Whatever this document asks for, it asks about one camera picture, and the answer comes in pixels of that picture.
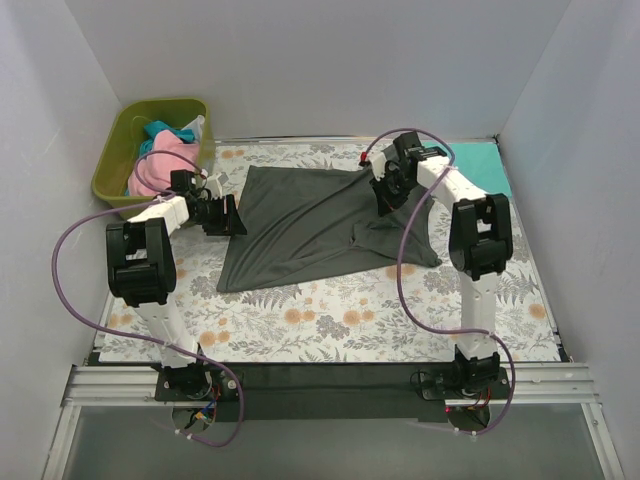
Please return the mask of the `dark grey t shirt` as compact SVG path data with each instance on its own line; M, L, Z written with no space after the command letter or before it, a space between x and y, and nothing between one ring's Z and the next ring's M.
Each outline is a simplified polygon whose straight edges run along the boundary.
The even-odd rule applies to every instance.
M424 190L381 216L365 170L256 167L248 170L239 215L247 232L231 238L220 293L273 288L392 266L435 268Z

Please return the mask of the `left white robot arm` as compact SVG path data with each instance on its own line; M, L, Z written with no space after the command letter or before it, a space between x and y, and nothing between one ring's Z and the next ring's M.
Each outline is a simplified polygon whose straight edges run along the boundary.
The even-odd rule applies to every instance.
M189 399L205 398L213 377L195 358L199 345L188 332L174 298L177 267L170 236L183 225L201 226L208 236L247 233L232 194L225 194L223 175L199 187L189 170L171 172L170 195L124 222L106 228L107 273L111 293L147 323L160 341L161 368L168 387Z

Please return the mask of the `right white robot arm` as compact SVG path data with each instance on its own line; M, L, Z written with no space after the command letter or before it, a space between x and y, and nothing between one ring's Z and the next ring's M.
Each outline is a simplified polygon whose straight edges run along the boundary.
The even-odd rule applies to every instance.
M460 395L475 397L498 380L500 356L506 351L495 325L498 280L513 255L510 202L465 177L443 140L427 147L422 130L398 128L391 133L395 138L390 146L380 152L368 146L359 164L371 170L380 215L403 206L417 187L425 188L402 234L402 247L427 201L438 201L451 215L448 251L461 293L460 326L451 332L457 338L452 383Z

